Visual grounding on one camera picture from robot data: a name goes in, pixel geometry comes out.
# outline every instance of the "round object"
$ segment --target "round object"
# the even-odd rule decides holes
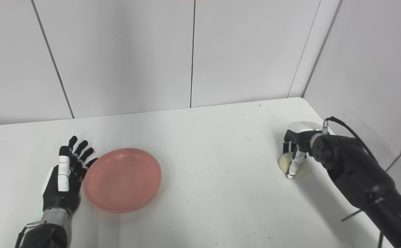
[[[158,192],[161,167],[150,153],[136,148],[111,151],[89,168],[84,194],[101,210],[124,213],[144,206]]]
[[[285,175],[288,173],[291,161],[292,161],[292,152],[285,153],[279,158],[279,168],[283,171]],[[308,174],[308,172],[309,172],[309,165],[306,159],[304,159],[300,169],[298,169],[297,174],[295,174],[294,178],[303,177],[306,174]]]

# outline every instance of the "cable connector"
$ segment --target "cable connector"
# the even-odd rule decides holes
[[[322,129],[321,129],[321,134],[322,135],[326,135],[328,133],[329,133],[329,121],[328,120],[324,120]]]

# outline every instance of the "white wall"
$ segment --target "white wall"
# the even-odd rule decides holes
[[[0,0],[0,124],[71,118],[29,0]]]
[[[342,2],[305,99],[320,116],[344,120],[383,168],[390,165],[401,152],[401,1]],[[389,174],[401,193],[401,158]],[[367,221],[359,215],[347,222],[360,247],[378,240]]]
[[[194,1],[35,4],[75,117],[189,107]]]
[[[339,0],[34,1],[87,117],[301,94]],[[0,0],[0,124],[70,118],[50,60],[30,0]]]
[[[287,97],[319,3],[197,1],[192,105]]]

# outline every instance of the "black cable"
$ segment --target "black cable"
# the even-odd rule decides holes
[[[381,248],[383,246],[383,233],[380,232],[380,236],[378,237],[378,248]]]
[[[331,116],[325,119],[325,121],[333,121],[343,127],[345,127],[363,146],[363,148],[366,150],[366,152],[369,154],[369,156],[371,156],[375,162],[378,162],[377,159],[375,158],[375,156],[372,154],[372,152],[370,151],[369,147],[366,146],[366,144],[363,142],[363,140],[356,134],[356,132],[354,132],[354,130],[352,130],[346,123],[344,123],[344,121],[338,119],[337,117]]]

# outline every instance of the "robotic arm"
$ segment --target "robotic arm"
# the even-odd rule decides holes
[[[287,130],[284,153],[294,151],[287,177],[294,177],[308,153],[322,163],[349,203],[364,211],[394,247],[401,247],[401,195],[395,182],[355,132],[352,131],[356,138],[329,135],[328,121],[345,126],[344,122],[330,117],[322,130]]]
[[[87,149],[81,155],[89,144],[84,140],[73,152],[77,141],[77,137],[73,136],[68,146],[60,148],[59,163],[49,171],[45,183],[41,221],[29,223],[23,228],[18,234],[15,248],[68,247],[70,234],[67,229],[70,228],[70,219],[80,203],[81,182],[89,167],[97,160],[92,159],[84,165],[85,160],[93,153],[93,148]]]

